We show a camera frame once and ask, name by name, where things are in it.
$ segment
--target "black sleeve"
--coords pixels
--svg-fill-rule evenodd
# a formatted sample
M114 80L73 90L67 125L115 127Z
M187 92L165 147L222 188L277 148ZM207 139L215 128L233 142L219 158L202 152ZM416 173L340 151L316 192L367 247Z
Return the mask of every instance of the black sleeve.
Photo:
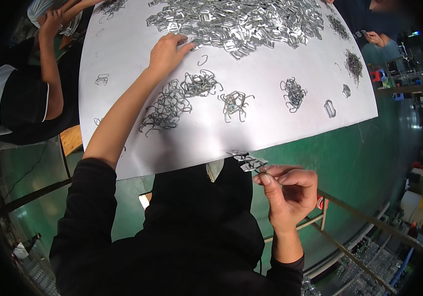
M82 160L75 169L49 254L61 295L79 295L93 286L98 258L111 245L115 182L114 170L100 160Z
M49 102L49 84L14 70L6 80L0 103L0 123L11 130L26 123L43 122Z
M273 281L283 295L299 296L303 280L304 257L293 263L280 263L271 258L266 277Z

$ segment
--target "epoxy floor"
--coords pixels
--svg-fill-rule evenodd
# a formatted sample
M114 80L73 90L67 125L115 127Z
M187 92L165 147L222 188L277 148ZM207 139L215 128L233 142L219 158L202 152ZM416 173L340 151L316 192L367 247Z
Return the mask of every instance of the epoxy floor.
M391 47L364 48L365 62L373 64L392 59L398 50ZM256 151L270 163L301 164L318 173L321 190L373 215L381 204L399 198L404 186L405 172L416 157L422 131L417 127L416 111L411 100L394 101L392 96L377 97L379 117L350 127L302 139L292 143ZM81 153L67 157L73 173ZM1 167L8 190L14 187L7 201L19 198L67 178L58 143L10 149L1 153ZM116 183L118 207L111 232L112 239L133 236L142 229L144 210L138 195L152 188L154 176L145 176ZM26 204L10 214L19 236L31 237L41 233L36 252L48 258L50 245L56 234L57 221L65 211L68 186ZM268 201L261 187L255 184L252 214L256 217L264 237L273 233L267 219ZM349 240L364 222L345 210L330 204L326 230L339 242ZM335 247L312 227L300 230L305 251L306 268L319 262ZM271 243L263 253L263 272L269 268Z

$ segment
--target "finger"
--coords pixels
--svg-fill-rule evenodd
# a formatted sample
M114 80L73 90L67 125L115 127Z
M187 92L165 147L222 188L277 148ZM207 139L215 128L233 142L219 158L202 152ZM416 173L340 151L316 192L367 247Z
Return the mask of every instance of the finger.
M176 40L176 42L177 43L179 43L180 41L185 41L185 40L187 40L188 39L188 37L187 36L185 36L185 35L181 35L181 34L177 34L177 35L174 35L173 34L173 36L171 37L173 40Z
M318 176L313 170L293 169L281 176L276 183L285 186L301 186L304 197L317 198Z
M186 54L187 52L191 51L191 49L192 49L192 48L194 48L194 47L195 47L195 43L192 43L192 42L187 43L187 44L185 44L184 46L180 47L180 49L179 49L179 50L177 50L177 54L178 54L181 58L183 58L183 57L185 56L185 54Z
M281 164L273 164L271 166L266 166L266 173L274 176L274 177L280 177L287 172L293 170L293 169L302 169L301 165L281 165Z
M264 185L264 194L269 200L269 210L274 213L282 210L285 199L279 183L268 174L260 174L260 178Z
M166 37L170 37L172 33L167 33L164 36L162 36L161 38L159 38L159 40L165 39Z
M257 185L263 185L263 183L261 182L261 178L259 177L260 174L257 174L253 177L253 182L255 182Z

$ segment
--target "hand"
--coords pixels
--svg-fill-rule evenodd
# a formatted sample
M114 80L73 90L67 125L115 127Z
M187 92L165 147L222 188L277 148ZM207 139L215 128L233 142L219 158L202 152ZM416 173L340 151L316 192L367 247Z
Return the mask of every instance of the hand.
M162 36L151 50L148 69L160 80L175 69L185 54L195 46L195 44L189 43L177 50L177 46L184 44L185 40L187 40L187 36L168 33Z
M269 200L269 222L276 234L295 231L317 204L317 173L299 165L275 165L253 177Z
M371 31L371 32L367 32L366 34L364 34L364 37L366 37L366 40L368 40L369 43L373 43L373 44L379 44L379 43L383 43L381 37L378 35L378 33Z
M46 12L46 19L39 28L39 40L48 41L54 39L61 26L62 12L53 10Z

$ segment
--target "fingernail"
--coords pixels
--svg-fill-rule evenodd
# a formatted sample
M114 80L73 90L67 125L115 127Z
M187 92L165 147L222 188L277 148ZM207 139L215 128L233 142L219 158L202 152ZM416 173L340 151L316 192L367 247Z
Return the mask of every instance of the fingernail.
M268 175L266 175L266 174L261 174L261 175L260 175L260 177L261 177L261 182L262 182L264 185L269 185L269 184L271 183L271 179L269 178L269 176L268 176Z
M285 181L285 179L286 179L286 178L287 178L287 175L280 176L280 177L277 179L277 183L281 184L282 182L284 182L284 181Z

